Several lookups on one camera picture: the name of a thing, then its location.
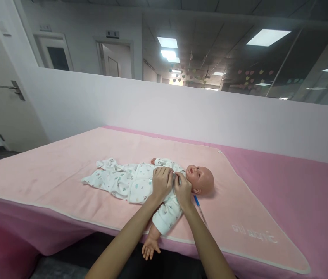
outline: door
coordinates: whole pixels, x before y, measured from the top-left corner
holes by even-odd
[[[64,71],[74,70],[63,34],[35,34],[34,38],[46,68]]]
[[[15,81],[22,93],[16,94]],[[49,143],[35,109],[29,102],[15,67],[0,39],[0,137],[10,150],[23,152]]]

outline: baby onesie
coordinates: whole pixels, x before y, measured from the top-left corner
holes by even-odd
[[[116,198],[143,204],[152,194],[153,170],[162,166],[170,167],[186,176],[185,170],[170,159],[157,158],[154,165],[147,163],[119,165],[116,160],[110,158],[97,161],[98,169],[81,181],[105,190]],[[182,210],[173,188],[165,197],[164,204],[152,216],[152,222],[161,234],[167,234],[181,215]]]

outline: door frame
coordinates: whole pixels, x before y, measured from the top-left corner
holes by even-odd
[[[103,51],[100,49],[101,44],[110,44],[110,45],[122,45],[126,47],[130,47],[130,64],[131,64],[131,71],[132,71],[132,79],[134,79],[134,49],[133,49],[133,40],[125,40],[125,39],[110,39],[110,38],[103,38],[98,36],[93,36],[97,46],[97,56],[99,61],[99,67],[101,70],[101,75],[106,76],[106,65],[104,62]]]
[[[41,57],[41,53],[40,53],[40,49],[39,49],[39,45],[38,45],[38,38],[41,37],[41,38],[48,38],[48,39],[61,39],[63,41],[63,50],[64,50],[64,53],[66,55],[66,58],[67,58],[67,64],[68,67],[69,67],[69,70],[71,72],[74,72],[74,66],[72,64],[72,57],[70,55],[70,51],[68,50],[68,44],[67,44],[67,40],[66,40],[66,36],[65,34],[63,33],[54,33],[54,32],[45,32],[45,31],[39,31],[39,32],[35,32],[32,34],[33,35],[33,38],[35,40],[35,45],[36,45],[36,48],[37,48],[37,51],[36,52],[33,52],[33,54],[35,55],[35,57],[38,55],[39,57],[36,57],[36,60],[41,60],[42,62],[42,66],[44,68],[45,65],[44,65],[44,62],[43,62],[43,59]]]

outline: doll head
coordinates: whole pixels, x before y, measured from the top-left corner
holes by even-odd
[[[191,182],[192,192],[198,195],[207,195],[214,188],[213,174],[206,167],[188,166],[186,179]]]

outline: white door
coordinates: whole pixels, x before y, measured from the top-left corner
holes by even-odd
[[[18,90],[0,88],[0,135],[3,145],[10,150],[23,152],[49,143],[0,40],[0,86],[14,87],[12,81],[17,83],[22,96],[15,93]]]

